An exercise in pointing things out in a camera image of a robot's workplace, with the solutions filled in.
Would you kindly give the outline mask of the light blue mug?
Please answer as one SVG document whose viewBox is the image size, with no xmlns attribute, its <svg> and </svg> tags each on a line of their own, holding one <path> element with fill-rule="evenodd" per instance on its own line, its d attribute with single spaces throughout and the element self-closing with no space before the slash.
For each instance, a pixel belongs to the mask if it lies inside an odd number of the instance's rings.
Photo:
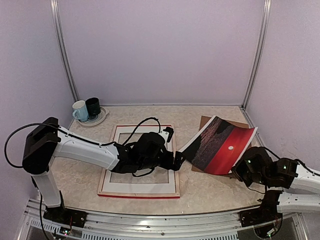
<svg viewBox="0 0 320 240">
<path fill-rule="evenodd" d="M 72 116 L 75 120 L 85 122 L 89 118 L 86 102 L 84 100 L 76 101 L 72 105 L 73 113 Z"/>
</svg>

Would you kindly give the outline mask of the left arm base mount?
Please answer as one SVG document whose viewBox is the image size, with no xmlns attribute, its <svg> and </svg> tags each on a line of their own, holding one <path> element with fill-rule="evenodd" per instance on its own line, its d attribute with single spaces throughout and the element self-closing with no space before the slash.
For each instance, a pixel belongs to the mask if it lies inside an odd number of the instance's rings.
<svg viewBox="0 0 320 240">
<path fill-rule="evenodd" d="M 70 227 L 84 228 L 88 213 L 81 210 L 59 207 L 46 207 L 43 218 Z"/>
</svg>

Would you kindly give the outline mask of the dark green mug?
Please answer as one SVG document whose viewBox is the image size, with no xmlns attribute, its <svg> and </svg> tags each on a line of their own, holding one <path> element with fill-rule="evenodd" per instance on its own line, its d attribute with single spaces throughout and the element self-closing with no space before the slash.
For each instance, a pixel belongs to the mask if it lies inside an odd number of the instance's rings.
<svg viewBox="0 0 320 240">
<path fill-rule="evenodd" d="M 91 97 L 85 101 L 87 112 L 88 112 L 88 117 L 90 120 L 94 119 L 97 117 L 100 112 L 100 101 L 97 97 Z"/>
</svg>

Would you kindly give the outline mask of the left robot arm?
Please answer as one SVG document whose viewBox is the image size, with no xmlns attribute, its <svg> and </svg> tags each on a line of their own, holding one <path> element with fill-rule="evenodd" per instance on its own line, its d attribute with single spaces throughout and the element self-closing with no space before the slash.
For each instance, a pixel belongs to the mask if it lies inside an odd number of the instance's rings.
<svg viewBox="0 0 320 240">
<path fill-rule="evenodd" d="M 138 141 L 123 144 L 95 142 L 73 134 L 60 126 L 55 117 L 35 127 L 26 137 L 22 167 L 31 175 L 50 214 L 61 223 L 70 218 L 70 211 L 64 207 L 63 196 L 50 171 L 54 158 L 73 159 L 118 174 L 135 174 L 156 167 L 178 171 L 185 161 L 181 152 L 165 147 L 174 134 L 171 127 L 143 133 Z"/>
</svg>

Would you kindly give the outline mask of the left aluminium corner post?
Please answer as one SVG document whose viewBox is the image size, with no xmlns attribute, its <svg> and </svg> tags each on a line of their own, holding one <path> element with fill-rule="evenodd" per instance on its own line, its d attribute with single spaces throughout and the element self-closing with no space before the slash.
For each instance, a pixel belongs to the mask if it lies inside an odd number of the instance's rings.
<svg viewBox="0 0 320 240">
<path fill-rule="evenodd" d="M 51 14 L 53 18 L 53 24 L 55 28 L 55 34 L 57 38 L 57 44 L 63 64 L 63 68 L 66 74 L 67 83 L 71 92 L 71 96 L 74 102 L 78 101 L 79 94 L 77 91 L 77 87 L 73 78 L 67 49 L 64 41 L 64 35 L 63 35 L 63 28 L 62 28 L 62 22 L 60 18 L 60 12 L 59 12 L 59 2 L 57 0 L 50 0 L 50 8 L 51 8 Z"/>
</svg>

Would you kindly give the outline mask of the aluminium front rail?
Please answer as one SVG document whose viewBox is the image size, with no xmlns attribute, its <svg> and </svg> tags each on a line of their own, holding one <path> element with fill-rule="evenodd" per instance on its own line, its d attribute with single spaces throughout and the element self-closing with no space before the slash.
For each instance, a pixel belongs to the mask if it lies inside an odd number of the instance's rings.
<svg viewBox="0 0 320 240">
<path fill-rule="evenodd" d="M 27 240 L 32 230 L 43 236 L 40 221 L 40 201 L 29 199 L 14 240 Z M 199 214 L 138 215 L 110 213 L 92 210 L 87 212 L 84 227 L 72 226 L 70 236 L 60 234 L 67 225 L 43 219 L 47 236 L 56 230 L 56 239 L 66 240 L 240 240 L 241 234 L 248 240 L 259 238 L 253 226 L 242 227 L 239 212 L 254 207 Z M 310 240 L 301 213 L 284 213 L 280 230 L 272 240 Z"/>
</svg>

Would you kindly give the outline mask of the aluminium corner post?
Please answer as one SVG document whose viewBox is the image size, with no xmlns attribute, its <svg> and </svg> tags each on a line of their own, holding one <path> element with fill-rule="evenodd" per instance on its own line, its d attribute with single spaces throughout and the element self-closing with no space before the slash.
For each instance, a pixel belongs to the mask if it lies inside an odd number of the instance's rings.
<svg viewBox="0 0 320 240">
<path fill-rule="evenodd" d="M 63 68 L 66 74 L 67 83 L 71 92 L 71 96 L 74 102 L 78 101 L 79 94 L 77 91 L 77 87 L 73 78 L 67 49 L 64 41 L 64 35 L 63 35 L 63 28 L 62 28 L 62 22 L 60 18 L 60 12 L 59 12 L 59 2 L 57 0 L 50 0 L 50 8 L 51 8 L 51 14 L 53 18 L 53 24 L 55 28 L 55 34 L 57 38 L 57 44 L 63 64 Z"/>
<path fill-rule="evenodd" d="M 265 0 L 263 5 L 263 12 L 262 12 L 262 19 L 261 19 L 261 25 L 258 35 L 258 41 L 257 46 L 255 50 L 255 55 L 253 58 L 253 65 L 250 71 L 249 75 L 249 82 L 245 91 L 244 99 L 241 104 L 242 110 L 245 112 L 249 106 L 249 102 L 254 90 L 254 85 L 256 82 L 260 62 L 263 55 L 265 40 L 268 32 L 268 25 L 269 25 L 269 19 L 271 14 L 271 5 L 272 0 Z"/>
</svg>

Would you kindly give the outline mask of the clear acrylic sheet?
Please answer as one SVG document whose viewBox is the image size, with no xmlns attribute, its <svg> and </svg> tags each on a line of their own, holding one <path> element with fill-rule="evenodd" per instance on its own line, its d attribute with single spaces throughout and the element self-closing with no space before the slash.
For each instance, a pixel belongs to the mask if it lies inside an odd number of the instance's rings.
<svg viewBox="0 0 320 240">
<path fill-rule="evenodd" d="M 130 133 L 120 133 L 118 143 L 122 144 L 130 136 Z M 142 133 L 134 133 L 128 143 L 136 142 Z M 137 171 L 135 175 L 139 176 L 146 174 L 150 169 Z M 123 184 L 167 184 L 169 183 L 169 172 L 161 167 L 156 167 L 154 171 L 146 176 L 134 177 L 131 173 L 120 174 L 111 173 L 110 183 L 123 183 Z"/>
</svg>

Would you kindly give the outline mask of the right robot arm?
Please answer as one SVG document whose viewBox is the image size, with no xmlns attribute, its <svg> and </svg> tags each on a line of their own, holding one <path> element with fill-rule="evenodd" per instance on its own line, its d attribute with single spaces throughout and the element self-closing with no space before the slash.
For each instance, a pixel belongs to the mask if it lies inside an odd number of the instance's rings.
<svg viewBox="0 0 320 240">
<path fill-rule="evenodd" d="M 263 185 L 256 218 L 266 222 L 280 213 L 315 213 L 320 210 L 320 172 L 300 159 L 279 157 L 266 147 L 251 147 L 232 167 L 246 187 Z"/>
</svg>

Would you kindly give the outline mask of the white plate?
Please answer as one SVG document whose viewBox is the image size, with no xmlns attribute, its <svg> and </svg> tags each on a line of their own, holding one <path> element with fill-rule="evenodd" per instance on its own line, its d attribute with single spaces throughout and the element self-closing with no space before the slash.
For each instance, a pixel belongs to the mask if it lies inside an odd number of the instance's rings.
<svg viewBox="0 0 320 240">
<path fill-rule="evenodd" d="M 93 119 L 88 119 L 87 121 L 79 121 L 76 119 L 75 121 L 83 127 L 91 128 L 101 124 L 107 118 L 109 113 L 110 111 L 108 109 L 101 106 L 100 113 Z"/>
</svg>

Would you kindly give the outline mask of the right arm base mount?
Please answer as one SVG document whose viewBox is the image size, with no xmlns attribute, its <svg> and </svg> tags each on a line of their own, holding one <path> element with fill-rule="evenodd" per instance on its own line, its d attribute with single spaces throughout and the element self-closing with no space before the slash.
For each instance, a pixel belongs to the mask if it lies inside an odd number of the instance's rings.
<svg viewBox="0 0 320 240">
<path fill-rule="evenodd" d="M 257 208 L 240 211 L 241 226 L 249 227 L 281 219 L 283 214 L 278 213 L 278 203 L 278 201 L 263 201 Z"/>
</svg>

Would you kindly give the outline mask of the right aluminium corner post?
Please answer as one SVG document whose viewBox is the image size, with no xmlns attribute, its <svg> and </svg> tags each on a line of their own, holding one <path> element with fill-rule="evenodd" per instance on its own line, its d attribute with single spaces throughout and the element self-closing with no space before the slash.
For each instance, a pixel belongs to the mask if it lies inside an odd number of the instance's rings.
<svg viewBox="0 0 320 240">
<path fill-rule="evenodd" d="M 255 55 L 253 58 L 253 65 L 250 71 L 249 75 L 249 82 L 245 91 L 244 99 L 241 104 L 242 110 L 245 112 L 249 106 L 249 102 L 254 90 L 254 85 L 256 82 L 260 62 L 263 55 L 265 40 L 268 32 L 268 25 L 269 25 L 269 19 L 271 14 L 271 5 L 272 0 L 265 0 L 263 5 L 263 12 L 262 12 L 262 19 L 261 19 L 261 25 L 258 35 L 258 41 L 257 46 L 255 50 Z"/>
</svg>

